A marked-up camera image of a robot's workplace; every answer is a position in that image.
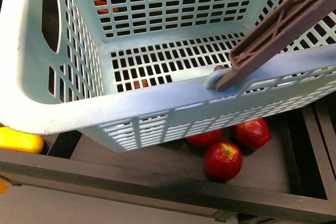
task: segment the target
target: red apple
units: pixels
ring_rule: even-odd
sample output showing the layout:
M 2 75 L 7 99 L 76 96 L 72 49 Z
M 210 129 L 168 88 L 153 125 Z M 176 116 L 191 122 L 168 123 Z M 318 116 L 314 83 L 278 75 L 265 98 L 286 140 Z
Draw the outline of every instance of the red apple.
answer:
M 221 141 L 211 145 L 205 152 L 205 170 L 215 178 L 232 179 L 240 172 L 243 154 L 237 145 Z
M 187 141 L 197 147 L 209 147 L 222 139 L 223 129 L 205 132 L 202 134 L 188 136 Z
M 259 149 L 271 139 L 271 130 L 264 119 L 256 119 L 232 126 L 234 138 L 253 150 Z

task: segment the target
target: yellow object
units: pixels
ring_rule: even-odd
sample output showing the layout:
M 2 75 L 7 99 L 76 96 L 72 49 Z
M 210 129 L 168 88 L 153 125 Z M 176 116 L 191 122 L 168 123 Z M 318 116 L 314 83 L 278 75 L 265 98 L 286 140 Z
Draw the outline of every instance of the yellow object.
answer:
M 39 154 L 43 150 L 44 141 L 39 135 L 14 131 L 0 127 L 0 148 Z
M 7 186 L 6 181 L 0 179 L 0 194 L 4 194 L 9 186 Z

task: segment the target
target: floor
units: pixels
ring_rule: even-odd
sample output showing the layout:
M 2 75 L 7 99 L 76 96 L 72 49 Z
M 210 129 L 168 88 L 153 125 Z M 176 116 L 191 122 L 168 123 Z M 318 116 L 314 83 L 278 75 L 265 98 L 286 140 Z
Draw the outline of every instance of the floor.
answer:
M 136 206 L 32 186 L 15 187 L 0 180 L 0 223 L 215 224 L 213 218 Z M 237 224 L 231 217 L 226 224 Z

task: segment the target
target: basket handle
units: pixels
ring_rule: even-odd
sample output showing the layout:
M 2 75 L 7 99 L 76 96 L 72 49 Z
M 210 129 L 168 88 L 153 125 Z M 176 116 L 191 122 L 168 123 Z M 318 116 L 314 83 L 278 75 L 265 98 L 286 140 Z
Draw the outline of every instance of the basket handle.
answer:
M 284 0 L 230 51 L 232 69 L 215 82 L 216 90 L 225 91 L 257 70 L 335 9 L 336 0 Z

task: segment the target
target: plastic basket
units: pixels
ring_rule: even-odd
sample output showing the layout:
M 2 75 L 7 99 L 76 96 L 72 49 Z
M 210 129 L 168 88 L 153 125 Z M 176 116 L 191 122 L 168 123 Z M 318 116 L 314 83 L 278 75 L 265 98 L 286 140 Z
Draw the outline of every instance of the plastic basket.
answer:
M 214 67 L 228 71 L 230 49 L 281 1 L 58 0 L 53 52 L 42 0 L 3 0 L 0 121 L 124 152 L 305 106 L 336 90 L 334 13 L 239 84 L 213 88 Z

